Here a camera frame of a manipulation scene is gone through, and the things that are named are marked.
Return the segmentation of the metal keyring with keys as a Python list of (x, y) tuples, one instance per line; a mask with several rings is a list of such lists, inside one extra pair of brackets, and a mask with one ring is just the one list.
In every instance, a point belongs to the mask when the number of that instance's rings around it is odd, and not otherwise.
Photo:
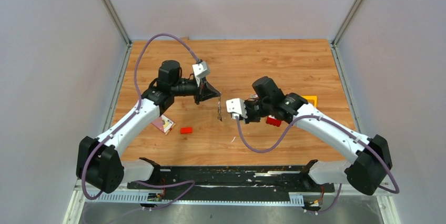
[(217, 102), (217, 119), (219, 121), (222, 121), (221, 97), (218, 97), (218, 102)]

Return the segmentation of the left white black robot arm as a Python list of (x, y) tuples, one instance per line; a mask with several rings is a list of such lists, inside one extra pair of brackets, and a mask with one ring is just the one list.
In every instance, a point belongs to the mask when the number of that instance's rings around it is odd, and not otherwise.
[(138, 101), (122, 119), (97, 137), (86, 136), (81, 140), (76, 176), (84, 190), (87, 184), (107, 194), (128, 182), (141, 181), (149, 189), (160, 185), (161, 174), (155, 171), (155, 162), (147, 158), (122, 161), (121, 156), (143, 129), (164, 114), (175, 97), (192, 96), (195, 104), (199, 104), (220, 96), (220, 92), (206, 80), (210, 70), (205, 61), (193, 64), (192, 70), (188, 78), (183, 78), (178, 61), (162, 62), (157, 78), (139, 95)]

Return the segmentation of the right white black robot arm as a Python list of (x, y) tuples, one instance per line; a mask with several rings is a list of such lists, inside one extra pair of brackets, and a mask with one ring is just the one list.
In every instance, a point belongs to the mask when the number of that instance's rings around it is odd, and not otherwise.
[(291, 127), (303, 129), (316, 136), (339, 152), (343, 161), (311, 161), (300, 177), (303, 189), (314, 191), (321, 184), (350, 184), (364, 195), (373, 195), (377, 189), (398, 194), (400, 188), (391, 172), (393, 167), (388, 141), (376, 134), (374, 137), (349, 129), (318, 110), (305, 98), (296, 94), (284, 94), (272, 78), (257, 79), (252, 87), (254, 99), (235, 99), (233, 119), (237, 123), (259, 122), (272, 116), (288, 124), (282, 135), (267, 149), (256, 149), (249, 145), (243, 134), (239, 136), (247, 148), (257, 153), (274, 150), (287, 135)]

